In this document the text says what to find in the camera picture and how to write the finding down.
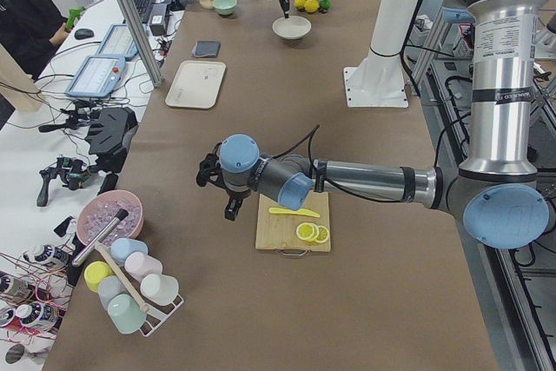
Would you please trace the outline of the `cream round plate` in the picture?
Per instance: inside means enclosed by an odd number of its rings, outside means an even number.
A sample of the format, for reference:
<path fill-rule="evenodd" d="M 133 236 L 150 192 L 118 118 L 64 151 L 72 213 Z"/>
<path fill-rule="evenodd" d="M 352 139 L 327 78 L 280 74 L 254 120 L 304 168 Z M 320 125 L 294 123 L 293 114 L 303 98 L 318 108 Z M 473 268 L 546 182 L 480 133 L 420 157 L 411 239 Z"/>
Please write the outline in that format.
<path fill-rule="evenodd" d="M 312 29 L 312 24 L 305 17 L 280 17 L 273 22 L 272 30 L 281 39 L 297 40 L 303 38 Z"/>

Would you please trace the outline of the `cream rabbit tray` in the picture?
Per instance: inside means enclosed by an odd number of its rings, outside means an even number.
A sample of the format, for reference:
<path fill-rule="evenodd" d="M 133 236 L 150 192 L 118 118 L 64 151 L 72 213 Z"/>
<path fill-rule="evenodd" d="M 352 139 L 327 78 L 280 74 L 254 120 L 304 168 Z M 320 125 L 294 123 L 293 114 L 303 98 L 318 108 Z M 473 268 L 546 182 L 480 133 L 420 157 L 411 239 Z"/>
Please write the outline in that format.
<path fill-rule="evenodd" d="M 169 107 L 210 109 L 215 106 L 226 64 L 210 61 L 183 61 L 166 96 Z"/>

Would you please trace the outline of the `yellow lemon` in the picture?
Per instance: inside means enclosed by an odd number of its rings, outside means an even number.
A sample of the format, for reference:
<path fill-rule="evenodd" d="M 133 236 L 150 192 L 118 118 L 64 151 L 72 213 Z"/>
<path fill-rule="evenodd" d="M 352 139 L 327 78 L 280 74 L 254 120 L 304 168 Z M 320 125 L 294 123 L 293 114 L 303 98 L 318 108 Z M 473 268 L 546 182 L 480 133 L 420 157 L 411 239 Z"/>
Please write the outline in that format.
<path fill-rule="evenodd" d="M 303 4 L 303 9 L 307 13 L 315 13 L 320 9 L 320 2 L 318 0 L 307 0 Z"/>
<path fill-rule="evenodd" d="M 297 10 L 304 10 L 307 0 L 294 0 L 294 6 Z"/>

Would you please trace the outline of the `green lime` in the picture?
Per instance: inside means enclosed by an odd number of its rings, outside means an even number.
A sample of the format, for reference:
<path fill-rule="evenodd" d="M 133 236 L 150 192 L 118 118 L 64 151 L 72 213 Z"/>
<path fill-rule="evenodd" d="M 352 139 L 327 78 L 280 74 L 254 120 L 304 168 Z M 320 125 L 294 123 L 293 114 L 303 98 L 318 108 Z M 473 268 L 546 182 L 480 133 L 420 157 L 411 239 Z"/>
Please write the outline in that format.
<path fill-rule="evenodd" d="M 320 0 L 319 2 L 319 12 L 321 13 L 328 13 L 331 7 L 331 3 L 329 0 Z"/>

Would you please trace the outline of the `bamboo cutting board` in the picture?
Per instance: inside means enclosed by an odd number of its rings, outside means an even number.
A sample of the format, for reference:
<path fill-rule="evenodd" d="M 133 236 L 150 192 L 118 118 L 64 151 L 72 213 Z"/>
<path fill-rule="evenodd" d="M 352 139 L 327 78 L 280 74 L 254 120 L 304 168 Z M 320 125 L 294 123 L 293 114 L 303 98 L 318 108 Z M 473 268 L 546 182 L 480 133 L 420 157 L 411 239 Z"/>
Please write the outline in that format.
<path fill-rule="evenodd" d="M 320 218 L 304 215 L 271 214 L 269 209 L 278 204 L 264 195 L 259 195 L 255 248 L 258 250 L 281 250 L 300 253 L 303 250 L 327 253 L 331 250 L 332 229 L 330 226 L 328 193 L 310 192 L 303 204 L 304 209 L 312 210 Z M 304 242 L 297 234 L 297 227 L 304 222 L 312 222 L 327 228 L 329 238 L 324 236 L 316 242 Z"/>

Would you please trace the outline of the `green ceramic bowl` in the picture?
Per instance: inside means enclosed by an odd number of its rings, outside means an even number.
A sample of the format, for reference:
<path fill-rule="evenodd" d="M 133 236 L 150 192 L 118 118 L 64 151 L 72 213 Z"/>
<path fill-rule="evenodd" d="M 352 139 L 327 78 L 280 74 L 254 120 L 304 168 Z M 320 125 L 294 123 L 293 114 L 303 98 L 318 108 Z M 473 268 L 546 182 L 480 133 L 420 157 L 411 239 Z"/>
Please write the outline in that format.
<path fill-rule="evenodd" d="M 234 14 L 237 0 L 214 0 L 213 8 L 219 16 L 227 17 Z"/>

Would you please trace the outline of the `yellow plastic knife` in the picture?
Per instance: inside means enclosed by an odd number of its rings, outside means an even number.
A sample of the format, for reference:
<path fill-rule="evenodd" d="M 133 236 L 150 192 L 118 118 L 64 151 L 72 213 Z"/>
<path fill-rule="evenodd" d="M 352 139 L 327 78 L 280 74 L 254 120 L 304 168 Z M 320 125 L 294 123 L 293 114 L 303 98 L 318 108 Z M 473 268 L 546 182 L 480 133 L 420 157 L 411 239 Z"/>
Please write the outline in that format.
<path fill-rule="evenodd" d="M 286 209 L 281 207 L 271 207 L 268 209 L 269 214 L 272 215 L 299 215 L 299 216 L 306 216 L 312 218 L 320 218 L 321 215 L 313 210 L 310 209 Z"/>

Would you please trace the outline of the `lemon slice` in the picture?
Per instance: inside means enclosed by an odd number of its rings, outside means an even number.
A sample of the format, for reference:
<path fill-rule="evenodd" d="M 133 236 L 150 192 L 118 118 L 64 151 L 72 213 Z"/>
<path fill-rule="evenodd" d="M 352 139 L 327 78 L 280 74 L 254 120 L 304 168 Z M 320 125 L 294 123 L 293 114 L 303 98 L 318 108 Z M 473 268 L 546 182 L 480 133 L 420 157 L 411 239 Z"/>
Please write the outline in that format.
<path fill-rule="evenodd" d="M 318 244 L 324 244 L 330 240 L 330 232 L 329 229 L 323 225 L 318 225 L 318 233 L 316 237 L 313 239 L 313 242 Z"/>
<path fill-rule="evenodd" d="M 319 235 L 319 227 L 313 222 L 302 222 L 295 230 L 298 239 L 304 242 L 314 242 Z"/>

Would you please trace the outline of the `grey folded cloth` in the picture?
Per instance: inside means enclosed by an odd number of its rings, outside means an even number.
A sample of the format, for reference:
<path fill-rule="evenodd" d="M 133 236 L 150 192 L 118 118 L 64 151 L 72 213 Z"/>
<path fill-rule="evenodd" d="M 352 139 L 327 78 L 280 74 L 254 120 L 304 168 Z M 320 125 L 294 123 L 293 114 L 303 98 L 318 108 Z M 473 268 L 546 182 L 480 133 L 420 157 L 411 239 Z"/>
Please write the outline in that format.
<path fill-rule="evenodd" d="M 198 40 L 191 51 L 195 58 L 214 58 L 218 57 L 221 43 L 214 40 Z"/>

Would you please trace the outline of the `white cup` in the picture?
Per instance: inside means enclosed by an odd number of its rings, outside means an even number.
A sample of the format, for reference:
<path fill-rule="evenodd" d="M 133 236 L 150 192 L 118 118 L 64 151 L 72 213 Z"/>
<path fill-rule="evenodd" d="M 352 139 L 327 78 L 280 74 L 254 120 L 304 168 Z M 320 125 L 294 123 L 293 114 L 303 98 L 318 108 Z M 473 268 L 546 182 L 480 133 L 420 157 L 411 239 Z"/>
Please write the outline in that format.
<path fill-rule="evenodd" d="M 141 293 L 152 302 L 165 306 L 169 305 L 179 293 L 179 282 L 171 275 L 149 274 L 140 285 Z"/>

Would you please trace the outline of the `pink cup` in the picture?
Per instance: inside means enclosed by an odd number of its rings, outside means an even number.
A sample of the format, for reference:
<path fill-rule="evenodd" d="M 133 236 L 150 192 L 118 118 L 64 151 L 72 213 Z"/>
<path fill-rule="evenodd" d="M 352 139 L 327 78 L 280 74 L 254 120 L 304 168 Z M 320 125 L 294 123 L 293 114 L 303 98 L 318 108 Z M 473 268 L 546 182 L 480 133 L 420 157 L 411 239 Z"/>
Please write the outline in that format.
<path fill-rule="evenodd" d="M 126 258 L 124 268 L 137 282 L 141 282 L 147 275 L 161 275 L 163 272 L 163 265 L 159 260 L 139 251 Z"/>

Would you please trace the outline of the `blue cup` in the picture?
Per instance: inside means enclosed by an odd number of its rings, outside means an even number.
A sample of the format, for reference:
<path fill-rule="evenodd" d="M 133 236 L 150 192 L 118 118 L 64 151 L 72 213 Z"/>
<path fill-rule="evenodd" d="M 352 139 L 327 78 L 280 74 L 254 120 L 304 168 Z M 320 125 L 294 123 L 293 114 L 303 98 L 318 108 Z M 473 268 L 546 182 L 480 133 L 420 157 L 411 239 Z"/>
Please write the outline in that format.
<path fill-rule="evenodd" d="M 123 265 L 131 254 L 141 252 L 147 255 L 149 248 L 145 242 L 136 239 L 118 238 L 111 244 L 109 251 L 114 261 Z"/>

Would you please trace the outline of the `white cup rack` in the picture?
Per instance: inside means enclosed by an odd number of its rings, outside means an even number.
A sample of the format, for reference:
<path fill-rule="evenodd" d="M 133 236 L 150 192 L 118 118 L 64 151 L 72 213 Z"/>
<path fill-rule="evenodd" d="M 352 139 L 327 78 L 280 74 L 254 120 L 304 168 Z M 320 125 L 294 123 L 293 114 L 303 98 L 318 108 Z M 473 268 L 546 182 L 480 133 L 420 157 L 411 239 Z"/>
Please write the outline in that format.
<path fill-rule="evenodd" d="M 139 329 L 143 337 L 151 336 L 157 329 L 165 324 L 165 322 L 177 312 L 177 310 L 185 303 L 186 298 L 177 295 L 176 298 L 168 305 L 158 305 L 147 300 L 149 310 L 146 313 L 145 322 Z"/>

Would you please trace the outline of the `pink bowl of ice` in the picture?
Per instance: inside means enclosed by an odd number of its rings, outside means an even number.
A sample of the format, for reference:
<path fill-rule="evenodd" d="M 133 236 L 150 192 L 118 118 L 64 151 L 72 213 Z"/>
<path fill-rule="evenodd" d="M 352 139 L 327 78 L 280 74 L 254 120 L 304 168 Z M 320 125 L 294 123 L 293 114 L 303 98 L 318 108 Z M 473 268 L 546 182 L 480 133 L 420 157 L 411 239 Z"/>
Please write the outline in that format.
<path fill-rule="evenodd" d="M 89 202 L 78 216 L 76 234 L 79 241 L 83 245 L 90 243 L 122 209 L 128 215 L 103 239 L 103 244 L 110 246 L 118 238 L 138 237 L 143 225 L 141 201 L 129 191 L 111 190 Z"/>

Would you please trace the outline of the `black keyboard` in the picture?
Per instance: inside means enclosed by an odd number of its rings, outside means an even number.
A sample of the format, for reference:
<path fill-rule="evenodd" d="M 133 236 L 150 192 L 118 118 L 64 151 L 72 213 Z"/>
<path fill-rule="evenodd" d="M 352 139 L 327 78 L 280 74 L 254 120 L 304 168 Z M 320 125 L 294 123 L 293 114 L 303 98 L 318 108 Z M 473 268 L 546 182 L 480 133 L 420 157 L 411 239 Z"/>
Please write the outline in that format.
<path fill-rule="evenodd" d="M 147 23 L 156 0 L 133 0 L 142 23 Z"/>

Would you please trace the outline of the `grey cup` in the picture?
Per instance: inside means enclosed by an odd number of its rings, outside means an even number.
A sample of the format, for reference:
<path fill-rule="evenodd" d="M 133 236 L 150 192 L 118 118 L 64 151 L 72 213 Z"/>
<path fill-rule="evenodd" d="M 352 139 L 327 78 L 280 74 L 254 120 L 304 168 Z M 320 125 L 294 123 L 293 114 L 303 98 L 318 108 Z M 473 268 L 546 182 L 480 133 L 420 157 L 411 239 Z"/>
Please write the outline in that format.
<path fill-rule="evenodd" d="M 104 310 L 108 310 L 109 303 L 118 295 L 128 291 L 116 275 L 105 277 L 97 288 L 97 293 Z"/>

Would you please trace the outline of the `mint green cup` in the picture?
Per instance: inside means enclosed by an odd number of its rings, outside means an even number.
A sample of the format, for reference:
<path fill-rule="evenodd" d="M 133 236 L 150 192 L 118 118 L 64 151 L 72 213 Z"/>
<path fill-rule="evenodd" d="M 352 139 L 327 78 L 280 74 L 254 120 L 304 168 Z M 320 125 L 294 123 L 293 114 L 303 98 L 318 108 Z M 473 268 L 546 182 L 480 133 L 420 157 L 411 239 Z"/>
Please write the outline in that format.
<path fill-rule="evenodd" d="M 127 294 L 114 297 L 108 304 L 107 312 L 117 330 L 123 335 L 137 331 L 146 321 L 147 314 L 138 303 Z"/>

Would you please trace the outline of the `yellow cup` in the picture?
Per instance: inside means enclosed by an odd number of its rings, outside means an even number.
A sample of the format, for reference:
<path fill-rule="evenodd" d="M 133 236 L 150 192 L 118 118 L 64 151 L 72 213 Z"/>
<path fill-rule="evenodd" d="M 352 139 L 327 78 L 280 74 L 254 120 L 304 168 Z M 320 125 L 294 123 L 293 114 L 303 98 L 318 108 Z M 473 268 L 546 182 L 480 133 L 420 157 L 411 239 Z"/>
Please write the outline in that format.
<path fill-rule="evenodd" d="M 114 272 L 107 262 L 95 261 L 90 263 L 84 270 L 84 280 L 88 289 L 94 293 L 98 292 L 100 283 Z"/>

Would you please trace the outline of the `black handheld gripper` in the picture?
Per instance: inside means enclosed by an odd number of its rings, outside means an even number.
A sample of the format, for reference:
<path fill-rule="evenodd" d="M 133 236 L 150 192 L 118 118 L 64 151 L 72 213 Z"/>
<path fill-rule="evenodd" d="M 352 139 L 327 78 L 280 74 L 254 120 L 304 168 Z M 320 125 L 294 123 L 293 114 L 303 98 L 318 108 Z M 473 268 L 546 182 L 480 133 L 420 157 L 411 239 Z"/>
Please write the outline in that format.
<path fill-rule="evenodd" d="M 84 161 L 66 156 L 59 156 L 55 165 L 50 165 L 39 171 L 43 184 L 36 199 L 37 207 L 45 207 L 49 200 L 50 182 L 60 178 L 63 186 L 75 191 L 82 189 L 85 183 L 91 178 L 92 171 L 90 166 Z"/>

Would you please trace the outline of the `blue teach pendant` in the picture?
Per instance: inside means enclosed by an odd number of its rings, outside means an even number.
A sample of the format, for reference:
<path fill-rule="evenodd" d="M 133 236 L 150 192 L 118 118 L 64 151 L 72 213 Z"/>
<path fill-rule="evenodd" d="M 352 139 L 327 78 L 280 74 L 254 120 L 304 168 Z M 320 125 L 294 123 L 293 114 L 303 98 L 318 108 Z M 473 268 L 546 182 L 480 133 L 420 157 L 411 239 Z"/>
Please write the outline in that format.
<path fill-rule="evenodd" d="M 126 61 L 138 54 L 138 48 L 125 23 L 112 24 L 97 50 L 97 55 L 123 56 Z"/>
<path fill-rule="evenodd" d="M 119 83 L 126 64 L 122 55 L 87 56 L 73 76 L 65 95 L 76 98 L 105 98 Z"/>

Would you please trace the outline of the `black computer mouse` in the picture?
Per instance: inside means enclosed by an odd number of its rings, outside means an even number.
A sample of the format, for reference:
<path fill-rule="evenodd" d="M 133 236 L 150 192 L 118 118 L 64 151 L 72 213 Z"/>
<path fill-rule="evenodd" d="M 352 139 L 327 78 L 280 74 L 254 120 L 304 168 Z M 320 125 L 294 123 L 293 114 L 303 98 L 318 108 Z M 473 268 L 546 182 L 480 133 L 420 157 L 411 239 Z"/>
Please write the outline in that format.
<path fill-rule="evenodd" d="M 81 28 L 74 32 L 74 38 L 76 40 L 84 40 L 84 39 L 92 38 L 94 36 L 95 36 L 95 32 L 87 28 Z"/>

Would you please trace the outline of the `person in black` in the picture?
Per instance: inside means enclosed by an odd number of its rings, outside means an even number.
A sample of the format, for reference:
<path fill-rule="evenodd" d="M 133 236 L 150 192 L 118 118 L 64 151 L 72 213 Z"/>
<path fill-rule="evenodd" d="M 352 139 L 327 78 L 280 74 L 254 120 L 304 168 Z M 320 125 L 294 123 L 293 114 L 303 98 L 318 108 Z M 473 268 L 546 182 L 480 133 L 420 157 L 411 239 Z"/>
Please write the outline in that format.
<path fill-rule="evenodd" d="M 33 79 L 68 35 L 66 18 L 52 0 L 1 0 L 1 44 Z"/>

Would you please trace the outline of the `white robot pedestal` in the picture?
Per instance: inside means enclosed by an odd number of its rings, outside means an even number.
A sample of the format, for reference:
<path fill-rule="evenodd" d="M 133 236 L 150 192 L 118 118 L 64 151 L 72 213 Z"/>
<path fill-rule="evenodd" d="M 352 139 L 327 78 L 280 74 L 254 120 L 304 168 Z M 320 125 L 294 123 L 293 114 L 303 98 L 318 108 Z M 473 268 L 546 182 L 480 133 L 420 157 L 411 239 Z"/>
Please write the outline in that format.
<path fill-rule="evenodd" d="M 346 67 L 344 88 L 350 108 L 406 108 L 400 53 L 418 0 L 381 0 L 369 52 L 357 67 Z"/>

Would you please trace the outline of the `aluminium frame post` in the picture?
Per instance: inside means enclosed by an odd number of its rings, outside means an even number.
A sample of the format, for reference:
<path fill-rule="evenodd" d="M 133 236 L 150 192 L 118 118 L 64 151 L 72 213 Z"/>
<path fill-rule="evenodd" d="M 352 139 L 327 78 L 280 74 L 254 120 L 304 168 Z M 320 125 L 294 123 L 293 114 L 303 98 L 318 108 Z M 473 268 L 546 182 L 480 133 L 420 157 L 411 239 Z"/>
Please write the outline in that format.
<path fill-rule="evenodd" d="M 162 84 L 162 74 L 154 58 L 149 39 L 144 33 L 141 19 L 133 0 L 116 0 L 129 27 L 130 34 L 138 48 L 139 56 L 155 88 Z"/>

